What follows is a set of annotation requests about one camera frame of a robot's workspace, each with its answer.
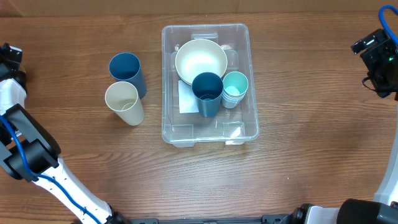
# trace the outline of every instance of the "plastic bin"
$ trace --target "plastic bin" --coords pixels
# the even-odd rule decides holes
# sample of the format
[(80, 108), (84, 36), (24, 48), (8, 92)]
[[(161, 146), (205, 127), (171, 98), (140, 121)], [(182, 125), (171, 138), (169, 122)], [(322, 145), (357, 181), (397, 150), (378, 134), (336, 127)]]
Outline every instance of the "plastic bin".
[[(239, 71), (249, 80), (249, 88), (233, 109), (220, 105), (214, 118), (199, 113), (180, 113), (178, 80), (175, 69), (177, 50), (193, 39), (209, 39), (219, 44), (228, 58), (226, 73)], [(162, 137), (175, 147), (193, 147), (196, 142), (223, 141), (243, 144), (259, 135), (256, 91), (250, 53), (249, 31), (244, 24), (167, 26), (162, 31), (163, 107)]]

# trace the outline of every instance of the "blue cable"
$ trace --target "blue cable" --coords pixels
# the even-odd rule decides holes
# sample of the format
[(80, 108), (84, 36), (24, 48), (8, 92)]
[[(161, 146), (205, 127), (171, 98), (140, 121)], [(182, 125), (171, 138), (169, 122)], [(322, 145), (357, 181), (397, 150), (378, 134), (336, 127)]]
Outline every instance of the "blue cable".
[(76, 203), (74, 201), (74, 199), (70, 196), (70, 194), (54, 178), (48, 177), (46, 175), (36, 174), (31, 171), (31, 169), (27, 163), (26, 155), (25, 155), (24, 149), (22, 148), (21, 142), (19, 142), (19, 139), (15, 135), (15, 132), (12, 129), (11, 125), (8, 123), (8, 121), (2, 115), (0, 115), (0, 121), (4, 124), (7, 131), (10, 133), (11, 137), (14, 139), (14, 142), (18, 148), (19, 154), (21, 155), (22, 163), (24, 165), (24, 169), (26, 170), (26, 172), (28, 172), (28, 174), (30, 174), (34, 177), (40, 177), (40, 178), (46, 179), (46, 180), (52, 182), (53, 184), (55, 184), (65, 194), (65, 196), (69, 199), (69, 201), (74, 206), (76, 206), (76, 208), (79, 208), (81, 211), (83, 211), (83, 214), (87, 214), (89, 217), (91, 217), (97, 224), (101, 224), (101, 222), (91, 212), (89, 212), (86, 208), (83, 208), (81, 205)]
[(398, 45), (398, 38), (394, 35), (394, 33), (392, 32), (390, 27), (387, 25), (386, 20), (384, 19), (383, 12), (386, 9), (392, 10), (397, 16), (398, 16), (398, 10), (394, 6), (390, 6), (390, 5), (383, 6), (379, 10), (379, 20), (380, 20), (381, 25), (383, 26), (383, 28), (386, 31), (386, 33), (390, 36), (391, 40), (394, 41), (394, 43), (396, 45)]

